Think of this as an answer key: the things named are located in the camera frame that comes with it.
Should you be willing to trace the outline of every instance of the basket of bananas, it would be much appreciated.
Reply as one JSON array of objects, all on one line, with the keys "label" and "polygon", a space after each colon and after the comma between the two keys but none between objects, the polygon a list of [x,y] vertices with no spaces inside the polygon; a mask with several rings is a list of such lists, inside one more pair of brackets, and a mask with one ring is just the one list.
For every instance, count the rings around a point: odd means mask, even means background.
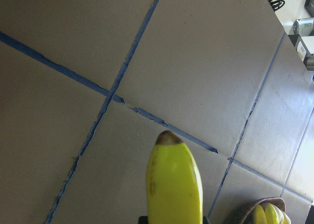
[{"label": "basket of bananas", "polygon": [[263,198],[238,209],[230,224],[291,224],[282,198]]}]

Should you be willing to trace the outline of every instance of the metal can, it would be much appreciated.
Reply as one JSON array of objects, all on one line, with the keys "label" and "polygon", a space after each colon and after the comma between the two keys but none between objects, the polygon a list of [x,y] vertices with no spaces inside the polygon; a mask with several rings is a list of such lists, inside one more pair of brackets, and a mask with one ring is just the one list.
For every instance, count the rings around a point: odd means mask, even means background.
[{"label": "metal can", "polygon": [[309,36],[314,30],[314,18],[298,19],[293,23],[293,33]]}]

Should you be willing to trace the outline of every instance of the fruit basket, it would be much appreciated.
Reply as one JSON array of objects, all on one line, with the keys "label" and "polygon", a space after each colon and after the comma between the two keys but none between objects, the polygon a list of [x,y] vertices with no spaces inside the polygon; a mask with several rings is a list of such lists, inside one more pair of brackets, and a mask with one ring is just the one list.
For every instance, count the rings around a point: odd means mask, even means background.
[{"label": "fruit basket", "polygon": [[273,205],[277,206],[281,211],[283,212],[286,211],[285,202],[282,198],[279,198],[279,197],[263,198],[263,199],[259,199],[253,204],[251,203],[251,204],[248,204],[239,208],[234,214],[234,216],[232,217],[230,224],[244,224],[247,217],[250,216],[253,209],[258,204],[261,204],[263,202],[272,203]]}]

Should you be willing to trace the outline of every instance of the silver can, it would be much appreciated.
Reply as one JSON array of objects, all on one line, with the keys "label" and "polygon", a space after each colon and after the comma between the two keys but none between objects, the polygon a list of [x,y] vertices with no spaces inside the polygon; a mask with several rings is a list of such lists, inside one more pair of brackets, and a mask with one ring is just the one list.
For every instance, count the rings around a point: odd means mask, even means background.
[{"label": "silver can", "polygon": [[309,36],[314,30],[314,18],[298,19],[293,23],[293,33]]}]

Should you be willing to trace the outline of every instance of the bunch of bananas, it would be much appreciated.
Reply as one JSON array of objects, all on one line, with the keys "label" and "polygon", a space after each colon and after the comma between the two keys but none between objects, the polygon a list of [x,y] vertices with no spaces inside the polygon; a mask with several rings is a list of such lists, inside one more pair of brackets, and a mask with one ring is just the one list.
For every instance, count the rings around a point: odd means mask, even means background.
[{"label": "bunch of bananas", "polygon": [[186,144],[171,131],[161,133],[146,172],[149,224],[203,223],[203,190]]},{"label": "bunch of bananas", "polygon": [[257,205],[248,224],[291,224],[288,215],[272,203]]}]

